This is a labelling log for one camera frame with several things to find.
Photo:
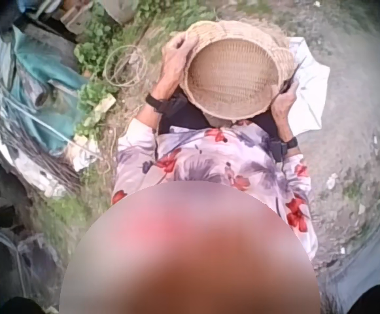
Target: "black watch strap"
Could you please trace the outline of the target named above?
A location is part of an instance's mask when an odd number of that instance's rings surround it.
[[[168,100],[159,100],[154,98],[150,93],[146,96],[146,102],[155,109],[157,113],[164,114],[166,109],[168,108]]]
[[[298,146],[297,138],[294,136],[291,140],[285,143],[287,146],[287,149],[294,148]]]
[[[298,143],[296,137],[293,137],[288,142],[283,142],[280,139],[273,137],[271,138],[269,149],[274,157],[274,160],[276,162],[282,162],[284,156],[287,155],[288,150],[297,146]]]

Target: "finger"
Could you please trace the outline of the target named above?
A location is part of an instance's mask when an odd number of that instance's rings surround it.
[[[166,49],[178,49],[181,47],[182,43],[185,41],[185,32],[180,32],[176,34],[168,43],[165,45]]]
[[[188,54],[191,50],[194,49],[194,47],[197,44],[198,44],[198,36],[197,35],[194,35],[194,34],[187,35],[184,43],[182,44],[182,46],[179,49],[182,50],[183,53]]]

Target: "wicker basket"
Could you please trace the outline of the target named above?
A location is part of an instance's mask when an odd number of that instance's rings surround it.
[[[189,57],[181,87],[194,105],[211,116],[239,120],[266,111],[273,97],[271,86],[281,87],[294,70],[288,47],[258,27],[202,21],[187,32],[197,34],[199,43]]]

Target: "rock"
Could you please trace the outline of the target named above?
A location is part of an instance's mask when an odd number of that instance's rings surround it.
[[[358,214],[362,215],[366,212],[366,206],[360,204],[360,207],[358,208]]]
[[[338,175],[336,173],[331,174],[329,179],[326,181],[326,187],[329,190],[332,190],[335,187],[336,179],[338,179]]]

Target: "floral blouse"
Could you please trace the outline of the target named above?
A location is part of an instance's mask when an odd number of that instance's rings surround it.
[[[158,136],[133,119],[118,140],[112,203],[138,190],[169,181],[209,181],[250,194],[275,211],[312,259],[317,237],[311,223],[311,179],[303,155],[286,158],[280,169],[269,136],[248,120],[230,128],[189,130],[171,127]]]

